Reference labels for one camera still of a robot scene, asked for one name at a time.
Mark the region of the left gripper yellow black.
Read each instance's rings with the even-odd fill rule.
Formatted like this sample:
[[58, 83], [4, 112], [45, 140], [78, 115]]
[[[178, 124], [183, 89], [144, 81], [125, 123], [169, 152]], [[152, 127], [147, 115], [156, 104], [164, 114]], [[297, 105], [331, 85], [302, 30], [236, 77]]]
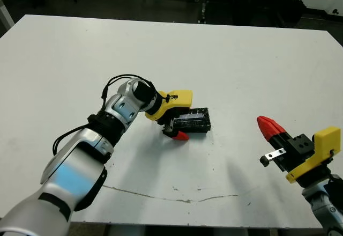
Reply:
[[192, 105], [191, 90], [174, 90], [169, 93], [159, 91], [156, 93], [155, 102], [149, 110], [145, 112], [145, 116], [164, 126], [164, 135], [174, 135], [172, 139], [178, 141], [187, 141], [189, 136], [174, 129], [174, 120], [180, 117], [183, 111], [189, 111]]

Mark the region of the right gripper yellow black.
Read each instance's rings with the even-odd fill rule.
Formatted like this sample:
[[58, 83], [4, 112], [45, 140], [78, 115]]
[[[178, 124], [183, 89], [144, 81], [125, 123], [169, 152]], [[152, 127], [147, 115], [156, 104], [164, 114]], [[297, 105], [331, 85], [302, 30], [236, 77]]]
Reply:
[[257, 123], [266, 141], [274, 148], [261, 156], [259, 161], [263, 166], [275, 163], [287, 173], [289, 183], [296, 182], [301, 187], [312, 186], [331, 176], [327, 165], [340, 152], [340, 128], [328, 127], [310, 139], [305, 134], [292, 137], [266, 116], [257, 117]]

